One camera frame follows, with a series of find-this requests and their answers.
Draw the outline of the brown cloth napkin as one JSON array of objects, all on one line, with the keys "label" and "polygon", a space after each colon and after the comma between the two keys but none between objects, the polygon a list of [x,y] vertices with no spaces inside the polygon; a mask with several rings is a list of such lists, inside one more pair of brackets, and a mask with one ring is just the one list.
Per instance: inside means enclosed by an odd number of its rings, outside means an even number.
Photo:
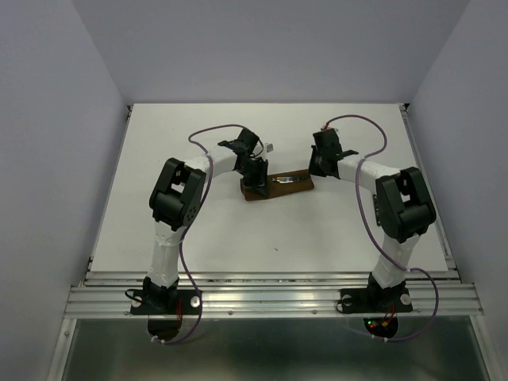
[{"label": "brown cloth napkin", "polygon": [[[296,183],[281,184],[271,181],[271,179],[276,176],[307,176],[307,179]],[[313,189],[314,183],[311,179],[310,172],[307,169],[267,175],[267,195],[263,195],[256,190],[247,188],[244,185],[244,181],[241,180],[241,193],[248,202],[279,198],[290,194],[311,191]]]}]

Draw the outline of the silver fork dark handle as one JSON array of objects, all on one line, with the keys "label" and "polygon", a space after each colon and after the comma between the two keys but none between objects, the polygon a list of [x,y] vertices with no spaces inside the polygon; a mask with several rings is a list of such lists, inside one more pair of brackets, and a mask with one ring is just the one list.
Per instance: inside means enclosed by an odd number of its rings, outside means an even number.
[{"label": "silver fork dark handle", "polygon": [[379,212],[379,200],[376,194],[372,195],[372,205],[374,208],[375,222],[377,226],[381,226],[380,212]]}]

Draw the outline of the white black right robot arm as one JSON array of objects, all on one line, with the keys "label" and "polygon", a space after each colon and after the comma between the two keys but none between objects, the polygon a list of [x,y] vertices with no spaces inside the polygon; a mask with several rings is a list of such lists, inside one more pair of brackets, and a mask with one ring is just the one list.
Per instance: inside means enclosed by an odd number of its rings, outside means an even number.
[{"label": "white black right robot arm", "polygon": [[397,169],[363,158],[341,147],[336,131],[313,134],[311,175],[332,176],[371,193],[383,242],[376,244],[379,259],[364,288],[342,289],[337,309],[343,314],[410,312],[406,273],[412,252],[437,214],[423,174],[416,167]]}]

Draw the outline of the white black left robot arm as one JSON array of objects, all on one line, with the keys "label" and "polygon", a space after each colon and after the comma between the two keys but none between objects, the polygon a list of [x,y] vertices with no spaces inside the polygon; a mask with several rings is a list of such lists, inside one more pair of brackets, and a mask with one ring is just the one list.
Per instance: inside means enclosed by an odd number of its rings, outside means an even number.
[{"label": "white black left robot arm", "polygon": [[268,196],[268,161],[254,150],[260,138],[241,127],[234,140],[223,140],[190,160],[168,159],[160,172],[149,207],[155,222],[152,263],[142,289],[126,293],[132,314],[174,314],[179,306],[179,257],[183,238],[194,222],[211,187],[211,180],[227,172],[242,175],[245,188]]}]

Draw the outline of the silver knife dark handle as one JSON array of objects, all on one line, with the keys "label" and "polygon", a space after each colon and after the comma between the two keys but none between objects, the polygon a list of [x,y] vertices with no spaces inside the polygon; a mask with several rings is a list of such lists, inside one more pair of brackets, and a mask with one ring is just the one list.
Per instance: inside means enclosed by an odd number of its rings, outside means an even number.
[{"label": "silver knife dark handle", "polygon": [[301,182],[307,179],[307,176],[276,176],[271,179],[274,183],[288,184]]}]

